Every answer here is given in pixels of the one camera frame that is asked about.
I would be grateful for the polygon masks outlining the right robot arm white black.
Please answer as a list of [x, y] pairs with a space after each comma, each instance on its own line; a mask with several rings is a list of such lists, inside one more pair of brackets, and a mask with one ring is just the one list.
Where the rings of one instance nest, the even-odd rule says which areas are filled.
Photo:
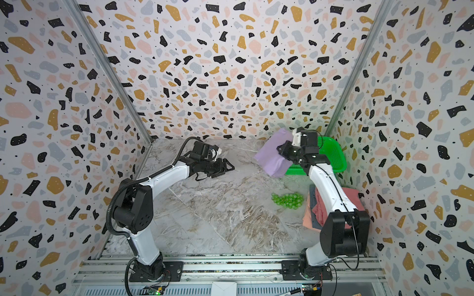
[[297, 147], [286, 141], [277, 148], [287, 160], [301, 165], [321, 196], [327, 219], [320, 232], [319, 243], [304, 249], [299, 258], [299, 272], [314, 278], [319, 270], [339, 257], [360, 257], [367, 248], [370, 218], [360, 211], [344, 193], [326, 155], [317, 146]]

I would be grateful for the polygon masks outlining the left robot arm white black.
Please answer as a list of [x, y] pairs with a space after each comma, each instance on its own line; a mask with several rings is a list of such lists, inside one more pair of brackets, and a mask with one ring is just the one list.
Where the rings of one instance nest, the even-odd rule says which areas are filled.
[[151, 222], [154, 199], [174, 184], [199, 173], [222, 176], [235, 166], [227, 159], [194, 160], [180, 157], [175, 163], [139, 180], [122, 181], [106, 212], [106, 228], [126, 238], [133, 252], [133, 271], [156, 281], [165, 276], [163, 256], [154, 242]]

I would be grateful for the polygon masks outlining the lilac t-shirt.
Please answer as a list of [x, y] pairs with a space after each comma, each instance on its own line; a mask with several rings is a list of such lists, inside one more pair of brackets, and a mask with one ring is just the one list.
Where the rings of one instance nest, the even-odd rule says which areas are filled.
[[282, 178], [292, 165], [292, 162], [281, 156], [277, 147], [292, 141], [293, 135], [287, 129], [279, 129], [263, 145], [254, 156], [254, 159], [262, 169], [273, 178]]

